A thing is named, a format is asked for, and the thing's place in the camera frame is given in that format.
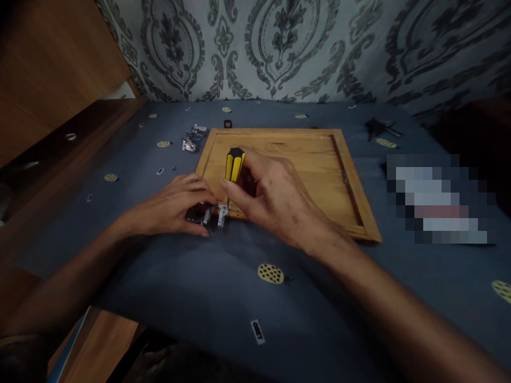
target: damask wallpaper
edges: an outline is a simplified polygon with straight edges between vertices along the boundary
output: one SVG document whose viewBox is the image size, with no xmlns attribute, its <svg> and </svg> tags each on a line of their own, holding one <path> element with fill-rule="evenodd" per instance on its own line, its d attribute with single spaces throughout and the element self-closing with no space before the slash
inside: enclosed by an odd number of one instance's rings
<svg viewBox="0 0 511 383">
<path fill-rule="evenodd" d="M 351 100 L 421 119 L 511 88 L 509 0 L 96 0 L 155 101 Z"/>
</svg>

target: screwdriver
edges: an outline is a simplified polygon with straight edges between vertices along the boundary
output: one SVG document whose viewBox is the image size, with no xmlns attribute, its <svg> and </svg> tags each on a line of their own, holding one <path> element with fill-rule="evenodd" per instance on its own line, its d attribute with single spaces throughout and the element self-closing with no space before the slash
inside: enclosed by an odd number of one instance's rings
<svg viewBox="0 0 511 383">
<path fill-rule="evenodd" d="M 238 181 L 240 176 L 245 152 L 240 148 L 231 148 L 227 154 L 227 162 L 225 165 L 225 179 L 231 182 Z"/>
</svg>

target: small label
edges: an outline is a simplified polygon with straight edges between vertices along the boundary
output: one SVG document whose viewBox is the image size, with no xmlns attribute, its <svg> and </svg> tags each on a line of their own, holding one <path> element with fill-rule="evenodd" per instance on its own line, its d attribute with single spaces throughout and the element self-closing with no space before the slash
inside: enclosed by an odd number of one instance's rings
<svg viewBox="0 0 511 383">
<path fill-rule="evenodd" d="M 261 327 L 259 326 L 259 321 L 256 319 L 250 322 L 250 326 L 252 327 L 252 331 L 254 331 L 255 340 L 257 341 L 257 344 L 260 346 L 266 343 L 265 337 L 262 335 Z"/>
</svg>

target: wooden tray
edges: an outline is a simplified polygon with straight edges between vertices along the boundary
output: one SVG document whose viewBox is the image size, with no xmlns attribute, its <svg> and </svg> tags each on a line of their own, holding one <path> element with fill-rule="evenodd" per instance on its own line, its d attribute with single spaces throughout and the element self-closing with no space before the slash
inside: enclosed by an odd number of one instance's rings
<svg viewBox="0 0 511 383">
<path fill-rule="evenodd" d="M 354 238 L 382 241 L 341 130 L 211 129 L 195 173 L 208 182 L 219 203 L 227 202 L 220 186 L 227 153 L 240 145 L 291 160 L 328 218 Z M 229 217 L 247 219 L 232 202 L 231 206 Z"/>
</svg>

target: table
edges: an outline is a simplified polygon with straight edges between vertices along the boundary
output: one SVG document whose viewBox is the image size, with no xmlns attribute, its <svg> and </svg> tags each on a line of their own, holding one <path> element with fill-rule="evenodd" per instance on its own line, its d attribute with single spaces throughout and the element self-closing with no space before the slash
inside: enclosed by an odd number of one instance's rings
<svg viewBox="0 0 511 383">
<path fill-rule="evenodd" d="M 48 278 L 119 214 L 176 175 L 191 173 L 199 153 L 182 151 L 193 124 L 219 128 L 342 129 L 383 237 L 364 250 L 390 274 L 511 370 L 511 305 L 491 282 L 511 282 L 511 222 L 495 209 L 497 245 L 415 244 L 387 202 L 380 168 L 396 149 L 367 141 L 372 116 L 396 121 L 399 153 L 445 153 L 403 110 L 377 104 L 217 101 L 145 105 L 102 149 L 76 198 L 49 222 L 17 265 Z M 232 111 L 225 113 L 222 107 Z M 149 118 L 156 113 L 158 117 Z M 306 114 L 298 119 L 295 115 Z M 159 141 L 173 141 L 159 148 Z M 164 168 L 161 175 L 156 172 Z M 116 182 L 104 176 L 115 173 Z M 289 286 L 257 276 L 262 263 L 292 277 Z M 396 372 L 339 283 L 321 265 L 249 223 L 230 221 L 209 239 L 141 238 L 97 301 L 100 307 L 186 340 L 279 381 L 383 381 Z M 266 339 L 258 345 L 250 322 Z"/>
</svg>

